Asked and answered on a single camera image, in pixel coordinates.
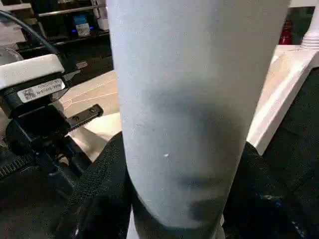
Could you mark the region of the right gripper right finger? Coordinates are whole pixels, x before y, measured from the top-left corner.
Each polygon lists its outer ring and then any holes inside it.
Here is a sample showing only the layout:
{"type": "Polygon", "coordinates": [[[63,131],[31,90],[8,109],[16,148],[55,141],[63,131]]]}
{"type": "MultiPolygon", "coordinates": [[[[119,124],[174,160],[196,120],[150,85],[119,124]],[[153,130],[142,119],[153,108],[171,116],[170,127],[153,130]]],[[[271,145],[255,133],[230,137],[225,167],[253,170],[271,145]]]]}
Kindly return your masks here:
{"type": "Polygon", "coordinates": [[[317,239],[319,227],[246,143],[224,209],[228,239],[317,239]]]}

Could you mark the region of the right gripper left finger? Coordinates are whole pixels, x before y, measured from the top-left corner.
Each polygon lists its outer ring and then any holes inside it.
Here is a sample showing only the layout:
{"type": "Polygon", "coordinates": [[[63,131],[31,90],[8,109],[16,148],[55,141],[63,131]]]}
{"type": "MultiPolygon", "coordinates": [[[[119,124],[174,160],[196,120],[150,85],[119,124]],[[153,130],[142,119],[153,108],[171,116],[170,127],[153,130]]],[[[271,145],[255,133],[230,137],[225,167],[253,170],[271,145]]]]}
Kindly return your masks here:
{"type": "Polygon", "coordinates": [[[113,136],[86,169],[56,224],[56,239],[125,239],[132,203],[123,135],[113,136]]]}

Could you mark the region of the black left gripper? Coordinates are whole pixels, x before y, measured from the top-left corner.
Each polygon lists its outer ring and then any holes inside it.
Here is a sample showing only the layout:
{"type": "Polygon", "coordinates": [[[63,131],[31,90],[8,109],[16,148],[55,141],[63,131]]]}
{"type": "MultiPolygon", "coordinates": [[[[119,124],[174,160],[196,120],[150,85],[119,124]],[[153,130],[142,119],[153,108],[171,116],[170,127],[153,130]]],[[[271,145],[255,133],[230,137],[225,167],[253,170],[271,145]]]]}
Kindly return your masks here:
{"type": "Polygon", "coordinates": [[[95,104],[71,117],[53,105],[68,90],[63,81],[19,84],[1,90],[0,107],[10,119],[4,141],[16,158],[0,167],[0,179],[37,166],[60,193],[70,195],[91,164],[69,132],[102,116],[95,104]]]}

